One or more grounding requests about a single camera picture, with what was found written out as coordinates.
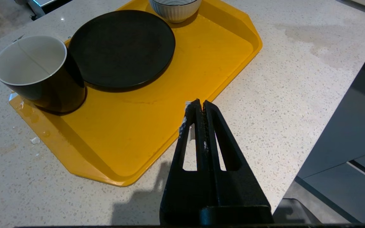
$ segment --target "white bowl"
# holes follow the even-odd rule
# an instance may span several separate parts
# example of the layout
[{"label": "white bowl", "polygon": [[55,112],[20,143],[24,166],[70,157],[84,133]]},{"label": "white bowl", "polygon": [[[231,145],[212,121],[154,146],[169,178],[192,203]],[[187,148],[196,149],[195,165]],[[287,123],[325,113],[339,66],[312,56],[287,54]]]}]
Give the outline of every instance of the white bowl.
[{"label": "white bowl", "polygon": [[194,15],[202,0],[149,0],[153,10],[171,23],[181,23]]}]

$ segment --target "yellow tray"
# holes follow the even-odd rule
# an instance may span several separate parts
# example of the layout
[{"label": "yellow tray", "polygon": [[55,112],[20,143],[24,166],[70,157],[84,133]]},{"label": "yellow tray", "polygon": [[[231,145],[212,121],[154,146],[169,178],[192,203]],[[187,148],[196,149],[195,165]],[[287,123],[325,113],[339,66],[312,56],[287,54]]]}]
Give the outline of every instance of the yellow tray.
[{"label": "yellow tray", "polygon": [[[148,0],[119,10],[153,13]],[[178,137],[186,101],[212,101],[262,48],[249,16],[220,0],[169,24],[176,38],[162,76],[143,88],[110,93],[88,87],[85,103],[57,116],[21,97],[10,104],[75,175],[117,185],[136,182]]]}]

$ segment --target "white speckled countertop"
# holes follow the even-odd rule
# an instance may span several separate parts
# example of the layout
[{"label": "white speckled countertop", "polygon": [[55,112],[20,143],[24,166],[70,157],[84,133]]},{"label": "white speckled countertop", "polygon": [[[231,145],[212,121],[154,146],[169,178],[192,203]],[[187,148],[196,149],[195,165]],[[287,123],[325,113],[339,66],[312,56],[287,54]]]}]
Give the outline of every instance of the white speckled countertop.
[{"label": "white speckled countertop", "polygon": [[[226,0],[248,13],[263,49],[216,98],[275,210],[365,61],[365,13],[336,0]],[[75,0],[0,39],[63,41],[126,0]],[[0,227],[157,224],[171,146],[138,182],[115,187],[71,175],[8,104],[0,83]]]}]

